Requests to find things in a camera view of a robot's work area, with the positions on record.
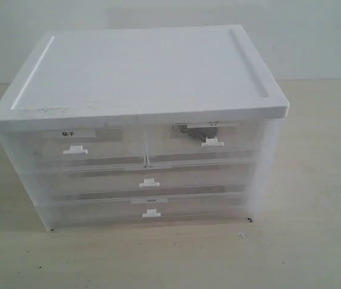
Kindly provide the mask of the key bunch with blue tag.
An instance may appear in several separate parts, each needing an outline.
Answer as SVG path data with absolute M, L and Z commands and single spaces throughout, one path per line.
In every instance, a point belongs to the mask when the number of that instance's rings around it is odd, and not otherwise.
M 187 125 L 172 125 L 172 129 L 203 143 L 205 143 L 208 138 L 216 138 L 218 134 L 217 127 L 188 128 Z

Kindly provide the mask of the bottom wide translucent drawer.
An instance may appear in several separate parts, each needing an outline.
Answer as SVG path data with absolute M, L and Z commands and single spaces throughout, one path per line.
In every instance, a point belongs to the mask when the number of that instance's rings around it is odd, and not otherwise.
M 52 226 L 104 223 L 156 223 L 251 217 L 239 193 L 179 194 L 63 203 Z

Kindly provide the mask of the white translucent drawer cabinet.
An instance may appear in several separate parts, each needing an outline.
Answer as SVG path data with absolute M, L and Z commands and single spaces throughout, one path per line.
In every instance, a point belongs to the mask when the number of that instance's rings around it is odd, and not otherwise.
M 253 222 L 260 209 L 289 102 L 240 25 L 48 33 L 0 100 L 0 141 L 44 225 L 53 231 L 63 203 L 40 181 L 51 172 L 150 169 L 254 163 L 244 191 Z M 257 122 L 258 150 L 230 160 L 150 163 L 145 129 L 196 123 Z M 143 164 L 58 166 L 37 159 L 32 145 L 45 131 L 136 129 Z

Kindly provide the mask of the middle wide translucent drawer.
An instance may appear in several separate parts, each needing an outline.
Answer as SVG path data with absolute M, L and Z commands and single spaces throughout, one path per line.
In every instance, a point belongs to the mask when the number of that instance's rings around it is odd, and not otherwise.
M 254 163 L 218 163 L 51 172 L 39 177 L 54 200 L 74 200 L 238 192 L 246 189 L 254 170 Z

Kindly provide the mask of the wide translucent drawer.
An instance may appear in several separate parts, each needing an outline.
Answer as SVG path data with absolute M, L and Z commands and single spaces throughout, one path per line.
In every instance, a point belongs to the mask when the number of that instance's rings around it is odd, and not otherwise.
M 52 226 L 104 223 L 156 223 L 251 217 L 239 193 L 179 194 L 63 203 Z
M 39 177 L 54 200 L 74 200 L 238 192 L 246 189 L 254 170 L 254 163 L 218 163 L 51 172 Z

